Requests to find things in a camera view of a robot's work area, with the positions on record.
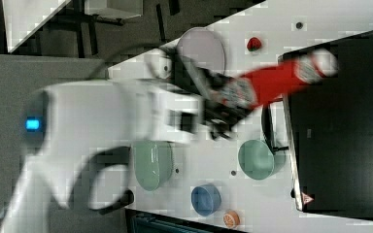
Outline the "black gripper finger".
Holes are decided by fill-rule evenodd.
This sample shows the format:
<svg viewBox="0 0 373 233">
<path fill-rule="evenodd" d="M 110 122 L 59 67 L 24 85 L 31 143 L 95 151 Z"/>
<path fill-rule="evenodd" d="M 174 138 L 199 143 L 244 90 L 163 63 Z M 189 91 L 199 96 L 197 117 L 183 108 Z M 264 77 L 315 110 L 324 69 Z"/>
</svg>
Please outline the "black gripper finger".
<svg viewBox="0 0 373 233">
<path fill-rule="evenodd" d="M 209 127 L 209 132 L 213 140 L 217 138 L 229 140 L 232 128 L 251 112 L 252 110 L 240 107 L 230 108 L 214 101 L 205 100 L 203 120 Z"/>
</svg>

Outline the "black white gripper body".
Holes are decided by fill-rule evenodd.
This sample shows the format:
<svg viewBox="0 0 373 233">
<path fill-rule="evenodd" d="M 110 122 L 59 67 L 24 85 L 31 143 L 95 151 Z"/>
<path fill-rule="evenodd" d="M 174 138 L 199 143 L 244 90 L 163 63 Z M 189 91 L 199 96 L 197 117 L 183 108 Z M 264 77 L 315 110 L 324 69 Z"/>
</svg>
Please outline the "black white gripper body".
<svg viewBox="0 0 373 233">
<path fill-rule="evenodd" d="M 231 80 L 224 74 L 198 67 L 186 56 L 171 55 L 171 84 L 189 93 L 202 96 L 211 106 L 221 105 L 220 90 Z"/>
</svg>

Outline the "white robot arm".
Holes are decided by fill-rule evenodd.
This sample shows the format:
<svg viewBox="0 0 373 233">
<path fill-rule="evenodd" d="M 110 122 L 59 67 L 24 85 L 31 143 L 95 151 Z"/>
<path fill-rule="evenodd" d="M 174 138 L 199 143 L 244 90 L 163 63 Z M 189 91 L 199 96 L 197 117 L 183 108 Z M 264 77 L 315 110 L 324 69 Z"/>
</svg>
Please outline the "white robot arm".
<svg viewBox="0 0 373 233">
<path fill-rule="evenodd" d="M 172 176 L 173 147 L 200 125 L 225 137 L 249 114 L 212 95 L 227 77 L 163 49 L 170 75 L 121 82 L 90 80 L 43 87 L 22 116 L 25 161 L 0 233 L 49 233 L 49 206 L 108 213 L 127 199 L 129 183 L 156 190 Z"/>
</svg>

